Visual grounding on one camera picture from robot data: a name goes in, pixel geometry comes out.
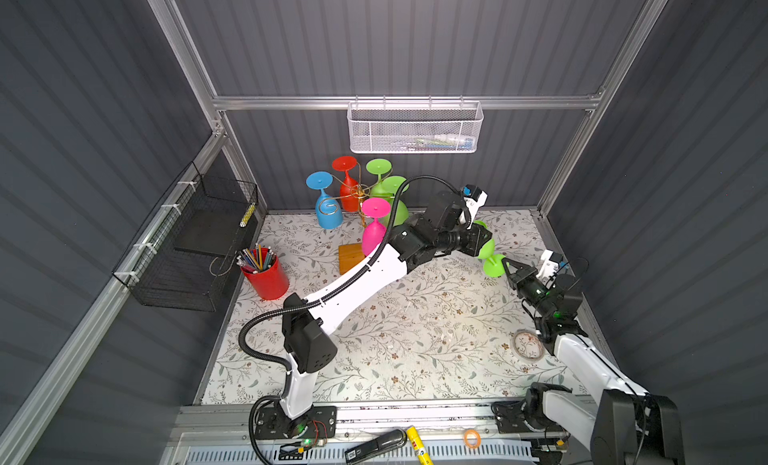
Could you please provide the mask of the pink wine glass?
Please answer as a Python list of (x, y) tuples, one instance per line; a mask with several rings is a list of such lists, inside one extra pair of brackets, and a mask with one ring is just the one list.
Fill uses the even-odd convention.
[(361, 211), (372, 219), (362, 234), (362, 252), (365, 256), (373, 253), (382, 242), (386, 233), (386, 226), (380, 222), (380, 219), (388, 216), (390, 210), (390, 203), (383, 198), (372, 197), (363, 202)]

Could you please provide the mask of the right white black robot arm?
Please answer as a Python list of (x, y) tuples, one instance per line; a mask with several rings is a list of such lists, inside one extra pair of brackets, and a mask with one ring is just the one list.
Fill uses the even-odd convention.
[(536, 431), (564, 429), (590, 452), (595, 464), (684, 463), (677, 406), (631, 380), (593, 345), (576, 320), (570, 293), (576, 278), (560, 275), (546, 287), (530, 265), (504, 258), (502, 266), (510, 287), (533, 307), (531, 316), (544, 348), (572, 371), (593, 399), (586, 404), (564, 386), (534, 383), (514, 408), (516, 423)]

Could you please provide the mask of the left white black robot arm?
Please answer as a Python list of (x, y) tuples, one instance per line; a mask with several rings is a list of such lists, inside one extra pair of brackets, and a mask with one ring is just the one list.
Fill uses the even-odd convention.
[(284, 302), (284, 348), (290, 373), (280, 398), (284, 415), (295, 420), (312, 408), (317, 373), (336, 356), (330, 336), (368, 299), (432, 259), (458, 251), (476, 257), (492, 237), (474, 222), (487, 193), (474, 185), (434, 195), (425, 211), (392, 227), (377, 248), (329, 286)]

